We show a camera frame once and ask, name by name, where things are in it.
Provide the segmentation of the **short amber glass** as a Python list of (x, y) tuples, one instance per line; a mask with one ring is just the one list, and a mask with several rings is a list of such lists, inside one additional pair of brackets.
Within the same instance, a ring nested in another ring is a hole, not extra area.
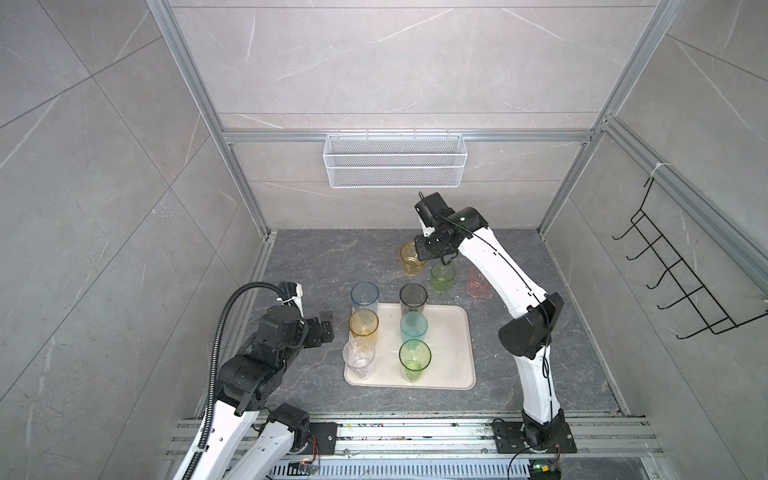
[(426, 264), (425, 261), (419, 259), (415, 242), (410, 240), (402, 245), (399, 251), (402, 271), (408, 276), (415, 276), (418, 274)]

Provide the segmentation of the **tall blue glass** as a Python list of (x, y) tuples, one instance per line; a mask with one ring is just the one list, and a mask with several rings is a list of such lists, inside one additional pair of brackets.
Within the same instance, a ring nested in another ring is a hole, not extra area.
[(378, 312), (380, 292), (372, 282), (360, 282), (355, 284), (350, 292), (352, 311), (371, 310)]

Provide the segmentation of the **tall amber glass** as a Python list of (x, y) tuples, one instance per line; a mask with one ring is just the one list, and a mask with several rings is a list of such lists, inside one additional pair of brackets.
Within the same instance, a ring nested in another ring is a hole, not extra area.
[(348, 320), (349, 339), (376, 345), (379, 326), (380, 320), (375, 311), (370, 309), (356, 310)]

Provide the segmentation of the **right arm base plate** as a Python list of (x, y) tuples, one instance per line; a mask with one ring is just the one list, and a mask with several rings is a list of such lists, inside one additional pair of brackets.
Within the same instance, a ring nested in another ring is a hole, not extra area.
[(530, 433), (523, 421), (493, 419), (490, 423), (492, 437), (499, 454), (547, 453), (572, 454), (578, 448), (567, 423), (552, 433)]

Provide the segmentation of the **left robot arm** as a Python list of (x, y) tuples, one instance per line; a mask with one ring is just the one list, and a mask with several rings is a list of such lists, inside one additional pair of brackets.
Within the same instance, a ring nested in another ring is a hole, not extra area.
[(293, 301), (270, 307), (214, 381), (213, 418), (205, 418), (176, 479), (265, 479), (289, 453), (318, 451), (309, 414), (288, 403), (255, 427), (298, 354), (334, 340), (333, 313), (305, 318)]

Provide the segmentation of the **tall teal glass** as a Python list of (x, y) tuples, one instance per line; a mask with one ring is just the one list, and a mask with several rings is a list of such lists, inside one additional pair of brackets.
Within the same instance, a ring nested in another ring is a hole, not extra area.
[(409, 311), (400, 320), (401, 341), (423, 340), (429, 323), (427, 318), (419, 311)]

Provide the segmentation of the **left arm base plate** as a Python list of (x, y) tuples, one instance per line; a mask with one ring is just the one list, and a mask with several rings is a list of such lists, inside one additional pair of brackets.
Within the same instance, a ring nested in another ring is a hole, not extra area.
[(339, 424), (335, 422), (311, 422), (310, 436), (317, 440), (320, 455), (334, 455)]

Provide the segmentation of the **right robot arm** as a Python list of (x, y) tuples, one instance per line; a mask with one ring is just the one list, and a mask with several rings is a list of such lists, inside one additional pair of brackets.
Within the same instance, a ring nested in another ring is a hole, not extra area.
[(547, 293), (525, 274), (476, 209), (455, 211), (435, 194), (420, 200), (415, 210), (422, 225), (422, 234), (414, 239), (418, 258), (447, 265), (462, 255), (502, 299), (511, 319), (499, 328), (498, 338), (518, 370), (526, 446), (537, 452), (556, 446), (556, 436), (567, 426), (550, 367), (562, 296)]

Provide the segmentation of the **short pink glass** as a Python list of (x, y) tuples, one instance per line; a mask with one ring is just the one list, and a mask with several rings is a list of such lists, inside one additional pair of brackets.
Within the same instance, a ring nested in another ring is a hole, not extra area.
[(494, 289), (480, 270), (472, 266), (467, 276), (466, 291), (475, 300), (486, 300), (493, 297)]

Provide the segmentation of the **tall grey glass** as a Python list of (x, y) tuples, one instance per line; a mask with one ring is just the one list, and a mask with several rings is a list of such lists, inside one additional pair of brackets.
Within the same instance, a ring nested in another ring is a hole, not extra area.
[(403, 315), (409, 312), (422, 313), (428, 300), (428, 292), (419, 283), (408, 283), (400, 289), (399, 300)]

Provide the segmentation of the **aluminium rail frame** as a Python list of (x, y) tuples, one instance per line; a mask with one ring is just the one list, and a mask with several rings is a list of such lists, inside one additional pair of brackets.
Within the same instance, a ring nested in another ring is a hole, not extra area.
[[(521, 421), (503, 413), (309, 414), (311, 422), (339, 424), (334, 455), (304, 451), (285, 455), (265, 479), (560, 479), (580, 459), (638, 460), (647, 479), (675, 474), (642, 417), (578, 412), (569, 426), (577, 453), (499, 454), (493, 419)], [(202, 423), (182, 420), (165, 459), (174, 477)]]

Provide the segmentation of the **short green glass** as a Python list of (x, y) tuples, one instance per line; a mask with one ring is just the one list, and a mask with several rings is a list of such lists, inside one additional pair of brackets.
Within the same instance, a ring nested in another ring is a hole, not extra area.
[(452, 264), (436, 262), (430, 269), (430, 285), (437, 294), (446, 293), (454, 284), (457, 271)]

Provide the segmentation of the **beige tray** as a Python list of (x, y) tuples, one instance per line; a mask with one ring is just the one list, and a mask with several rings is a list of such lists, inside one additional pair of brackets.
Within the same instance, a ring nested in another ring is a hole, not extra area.
[(466, 311), (456, 305), (428, 305), (424, 314), (429, 322), (425, 342), (431, 349), (432, 361), (419, 379), (408, 380), (399, 360), (401, 307), (397, 303), (381, 303), (372, 373), (361, 378), (345, 367), (345, 381), (353, 386), (399, 389), (473, 388), (476, 375)]

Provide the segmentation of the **tall green glass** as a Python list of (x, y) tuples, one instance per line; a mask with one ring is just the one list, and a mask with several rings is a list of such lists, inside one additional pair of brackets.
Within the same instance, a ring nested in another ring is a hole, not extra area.
[(400, 346), (398, 359), (404, 378), (416, 382), (431, 364), (432, 351), (426, 342), (409, 339)]

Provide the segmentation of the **short clear glass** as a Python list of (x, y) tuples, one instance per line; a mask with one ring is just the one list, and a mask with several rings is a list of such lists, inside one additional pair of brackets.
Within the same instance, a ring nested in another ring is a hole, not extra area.
[(345, 367), (357, 378), (368, 378), (374, 370), (376, 344), (371, 340), (354, 338), (344, 346)]

